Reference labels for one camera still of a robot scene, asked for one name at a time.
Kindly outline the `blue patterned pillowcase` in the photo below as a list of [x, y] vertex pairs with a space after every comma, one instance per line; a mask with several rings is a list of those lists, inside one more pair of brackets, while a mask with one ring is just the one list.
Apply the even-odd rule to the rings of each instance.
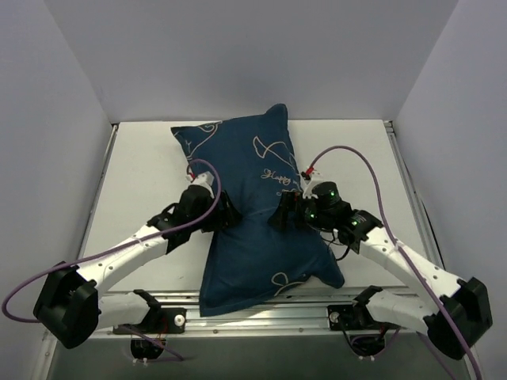
[[345, 279], [321, 235], [288, 221], [284, 231], [268, 223], [283, 192], [300, 191], [300, 176], [288, 130], [288, 109], [198, 126], [172, 127], [194, 174], [212, 164], [232, 205], [242, 216], [214, 233], [200, 287], [203, 317], [259, 305], [311, 277], [335, 289]]

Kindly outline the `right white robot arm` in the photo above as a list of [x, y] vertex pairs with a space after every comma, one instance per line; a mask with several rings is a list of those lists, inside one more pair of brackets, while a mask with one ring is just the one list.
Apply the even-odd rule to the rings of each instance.
[[312, 180], [304, 192], [284, 191], [269, 225], [283, 231], [298, 227], [332, 233], [355, 254], [377, 263], [414, 296], [407, 298], [370, 286], [355, 297], [353, 320], [360, 326], [385, 322], [411, 329], [442, 354], [459, 360], [492, 326], [486, 285], [446, 272], [389, 233], [373, 214], [352, 208], [331, 181]]

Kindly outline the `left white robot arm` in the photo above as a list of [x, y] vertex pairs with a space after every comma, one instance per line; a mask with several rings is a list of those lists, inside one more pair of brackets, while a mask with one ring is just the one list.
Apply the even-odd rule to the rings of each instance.
[[126, 325], [142, 333], [159, 333], [172, 320], [155, 296], [142, 289], [113, 296], [107, 291], [138, 268], [185, 244], [192, 233], [221, 231], [241, 221], [226, 192], [214, 196], [211, 189], [191, 184], [178, 202], [151, 217], [113, 247], [112, 254], [53, 267], [33, 315], [65, 348], [76, 348], [96, 330], [109, 327]]

